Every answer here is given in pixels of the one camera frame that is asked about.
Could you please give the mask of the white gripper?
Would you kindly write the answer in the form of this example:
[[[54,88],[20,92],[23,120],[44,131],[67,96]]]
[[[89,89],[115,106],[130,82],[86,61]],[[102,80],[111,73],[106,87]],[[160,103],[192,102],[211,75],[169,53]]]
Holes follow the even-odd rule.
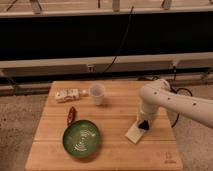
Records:
[[[137,122],[139,123],[138,128],[143,130],[149,130],[149,124],[152,124],[157,116],[158,108],[156,106],[151,107],[148,110],[139,107],[139,112],[137,115]]]

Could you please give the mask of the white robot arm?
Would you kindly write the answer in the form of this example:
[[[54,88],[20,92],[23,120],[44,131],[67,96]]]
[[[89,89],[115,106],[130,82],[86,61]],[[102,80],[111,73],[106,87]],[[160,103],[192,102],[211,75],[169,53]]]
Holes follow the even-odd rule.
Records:
[[[145,115],[152,116],[164,107],[213,129],[213,100],[172,93],[165,79],[142,86],[139,97],[140,111]]]

